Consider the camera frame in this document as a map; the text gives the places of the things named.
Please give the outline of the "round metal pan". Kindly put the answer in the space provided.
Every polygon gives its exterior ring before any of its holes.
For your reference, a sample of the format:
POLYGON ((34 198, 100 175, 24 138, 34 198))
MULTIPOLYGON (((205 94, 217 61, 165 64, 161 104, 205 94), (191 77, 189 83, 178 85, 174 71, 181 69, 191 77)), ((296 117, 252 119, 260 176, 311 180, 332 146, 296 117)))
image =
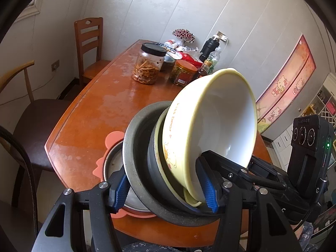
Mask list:
POLYGON ((131 188, 124 166, 120 170, 113 172, 106 182, 110 185, 109 203, 112 204, 113 210, 119 211, 124 206, 127 194, 131 188))

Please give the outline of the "wide stainless steel bowl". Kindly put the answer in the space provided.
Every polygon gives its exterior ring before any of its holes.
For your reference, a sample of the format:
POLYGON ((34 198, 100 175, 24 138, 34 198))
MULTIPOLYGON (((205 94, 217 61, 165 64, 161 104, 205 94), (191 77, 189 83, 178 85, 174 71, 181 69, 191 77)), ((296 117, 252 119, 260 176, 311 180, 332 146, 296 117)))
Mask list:
POLYGON ((154 156, 151 137, 159 116, 171 101, 159 101, 141 109, 129 123, 123 139, 123 165, 132 189, 139 200, 156 216, 179 226, 208 225, 219 219, 216 214, 192 210, 179 201, 165 185, 158 169, 149 168, 149 158, 154 156))

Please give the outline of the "yellow bowl with handle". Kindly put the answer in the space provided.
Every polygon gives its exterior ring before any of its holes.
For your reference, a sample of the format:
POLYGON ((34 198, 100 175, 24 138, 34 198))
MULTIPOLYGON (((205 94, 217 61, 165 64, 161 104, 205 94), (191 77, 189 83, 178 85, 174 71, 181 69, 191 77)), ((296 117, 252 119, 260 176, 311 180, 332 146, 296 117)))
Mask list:
POLYGON ((211 150, 247 167, 257 136, 256 100, 244 76, 218 70, 186 85, 167 112, 162 133, 165 161, 191 197, 204 203, 196 159, 211 150))

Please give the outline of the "deep stainless steel bowl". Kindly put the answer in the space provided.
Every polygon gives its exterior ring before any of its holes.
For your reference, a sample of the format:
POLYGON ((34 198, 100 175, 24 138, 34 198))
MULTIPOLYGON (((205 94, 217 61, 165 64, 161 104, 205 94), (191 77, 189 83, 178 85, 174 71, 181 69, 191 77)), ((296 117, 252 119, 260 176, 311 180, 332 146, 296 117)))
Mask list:
POLYGON ((147 149, 149 179, 154 186, 154 191, 157 192, 165 206, 173 206, 188 214, 214 216, 215 214, 206 204, 202 202, 189 204, 185 200, 185 188, 176 180, 166 163, 162 147, 162 133, 167 112, 168 109, 161 112, 154 124, 147 149))

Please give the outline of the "pink Hello Kitty door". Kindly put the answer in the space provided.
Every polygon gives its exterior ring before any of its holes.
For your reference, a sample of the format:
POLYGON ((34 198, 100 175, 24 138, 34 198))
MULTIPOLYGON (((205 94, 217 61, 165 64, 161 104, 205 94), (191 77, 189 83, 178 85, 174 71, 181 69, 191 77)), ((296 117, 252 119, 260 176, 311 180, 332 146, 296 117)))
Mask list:
POLYGON ((267 130, 286 111, 315 69, 316 64, 309 44, 301 35, 277 76, 256 101, 259 133, 267 130))

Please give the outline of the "brown sauce bottle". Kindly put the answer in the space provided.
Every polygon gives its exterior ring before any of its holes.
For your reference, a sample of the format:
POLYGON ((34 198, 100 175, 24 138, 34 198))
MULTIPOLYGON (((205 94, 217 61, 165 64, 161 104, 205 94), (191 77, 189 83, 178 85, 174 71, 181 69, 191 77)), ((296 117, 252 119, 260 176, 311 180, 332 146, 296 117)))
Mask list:
POLYGON ((193 76, 193 81, 200 78, 204 77, 209 74, 210 67, 212 66, 212 62, 209 60, 206 60, 202 66, 197 70, 197 72, 193 76))

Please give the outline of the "red lidded tin jar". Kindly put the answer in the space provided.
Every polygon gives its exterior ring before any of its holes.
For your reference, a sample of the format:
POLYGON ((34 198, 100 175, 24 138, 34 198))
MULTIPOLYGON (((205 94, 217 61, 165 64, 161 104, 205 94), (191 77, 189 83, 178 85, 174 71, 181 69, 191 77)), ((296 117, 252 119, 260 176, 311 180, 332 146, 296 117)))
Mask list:
POLYGON ((197 72, 197 68, 184 60, 177 60, 170 73, 169 80, 180 87, 186 86, 197 72))

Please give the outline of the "clear bottle with green contents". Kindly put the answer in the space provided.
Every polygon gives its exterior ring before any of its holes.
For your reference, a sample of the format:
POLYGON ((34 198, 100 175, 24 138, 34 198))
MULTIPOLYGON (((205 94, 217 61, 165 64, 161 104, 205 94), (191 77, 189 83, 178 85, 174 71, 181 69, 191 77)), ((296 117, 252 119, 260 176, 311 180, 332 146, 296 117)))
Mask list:
POLYGON ((217 62, 220 60, 220 54, 221 54, 221 48, 217 47, 213 52, 211 52, 207 58, 209 62, 211 62, 211 65, 209 66, 209 69, 207 73, 210 75, 214 71, 214 67, 216 66, 217 62))

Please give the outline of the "red snack package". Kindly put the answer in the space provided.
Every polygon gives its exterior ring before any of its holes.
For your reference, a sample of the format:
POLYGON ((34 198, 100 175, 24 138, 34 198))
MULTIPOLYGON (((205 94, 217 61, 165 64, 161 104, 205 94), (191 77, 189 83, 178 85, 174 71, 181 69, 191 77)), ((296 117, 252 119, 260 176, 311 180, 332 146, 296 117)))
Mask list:
POLYGON ((182 60, 192 64, 196 68, 200 68, 203 65, 202 62, 195 60, 191 55, 187 53, 181 52, 181 55, 182 55, 182 60))

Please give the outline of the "metal bowl behind jars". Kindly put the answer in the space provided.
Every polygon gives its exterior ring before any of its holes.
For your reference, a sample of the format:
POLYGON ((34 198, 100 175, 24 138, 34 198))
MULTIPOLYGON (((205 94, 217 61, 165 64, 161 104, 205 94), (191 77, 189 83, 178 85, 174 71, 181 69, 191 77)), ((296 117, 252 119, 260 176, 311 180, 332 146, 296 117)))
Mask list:
POLYGON ((166 54, 164 57, 163 64, 161 66, 161 72, 170 72, 174 65, 175 65, 175 59, 172 58, 170 55, 166 54))

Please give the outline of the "black thermos bottle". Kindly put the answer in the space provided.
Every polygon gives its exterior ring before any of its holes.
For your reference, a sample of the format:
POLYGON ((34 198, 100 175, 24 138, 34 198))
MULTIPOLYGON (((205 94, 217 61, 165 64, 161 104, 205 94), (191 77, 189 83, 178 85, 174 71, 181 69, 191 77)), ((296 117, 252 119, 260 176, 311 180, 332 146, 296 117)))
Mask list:
POLYGON ((204 62, 209 57, 210 53, 219 47, 219 45, 218 36, 214 35, 212 38, 208 39, 200 51, 199 60, 204 62))

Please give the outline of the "plastic jar with black lid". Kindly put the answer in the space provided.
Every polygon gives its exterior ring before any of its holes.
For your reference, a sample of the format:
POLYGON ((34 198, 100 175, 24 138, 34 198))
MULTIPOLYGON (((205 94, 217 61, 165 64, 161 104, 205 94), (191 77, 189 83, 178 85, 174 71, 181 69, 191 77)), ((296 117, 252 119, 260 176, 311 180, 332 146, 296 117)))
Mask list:
POLYGON ((157 81, 166 53, 167 50, 159 44, 143 43, 131 77, 145 85, 154 84, 157 81))

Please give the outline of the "brown wooden slat chair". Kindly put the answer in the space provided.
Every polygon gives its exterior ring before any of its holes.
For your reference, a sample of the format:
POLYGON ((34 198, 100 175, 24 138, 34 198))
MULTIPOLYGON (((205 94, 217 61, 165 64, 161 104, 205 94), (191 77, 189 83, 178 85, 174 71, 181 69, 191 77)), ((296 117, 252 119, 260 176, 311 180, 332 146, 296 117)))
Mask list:
POLYGON ((86 85, 95 78, 109 63, 102 60, 103 17, 85 18, 74 22, 79 84, 86 85), (96 61, 84 67, 84 55, 96 50, 96 61))

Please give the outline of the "wall power socket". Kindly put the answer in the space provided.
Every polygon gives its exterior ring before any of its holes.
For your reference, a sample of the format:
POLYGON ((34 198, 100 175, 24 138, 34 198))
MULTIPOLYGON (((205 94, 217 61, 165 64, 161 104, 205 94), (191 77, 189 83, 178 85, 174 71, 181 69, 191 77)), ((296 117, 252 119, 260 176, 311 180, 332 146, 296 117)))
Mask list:
POLYGON ((218 40, 222 41, 222 42, 228 42, 228 37, 221 33, 220 31, 217 32, 217 37, 218 37, 218 40))

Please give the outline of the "low wall outlet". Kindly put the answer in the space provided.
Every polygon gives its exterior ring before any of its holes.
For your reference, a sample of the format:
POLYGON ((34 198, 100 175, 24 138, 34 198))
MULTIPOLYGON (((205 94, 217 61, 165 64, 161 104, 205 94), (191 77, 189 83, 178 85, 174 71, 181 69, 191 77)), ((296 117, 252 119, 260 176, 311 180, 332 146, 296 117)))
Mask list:
POLYGON ((56 62, 51 64, 51 70, 56 71, 60 66, 60 60, 56 60, 56 62))

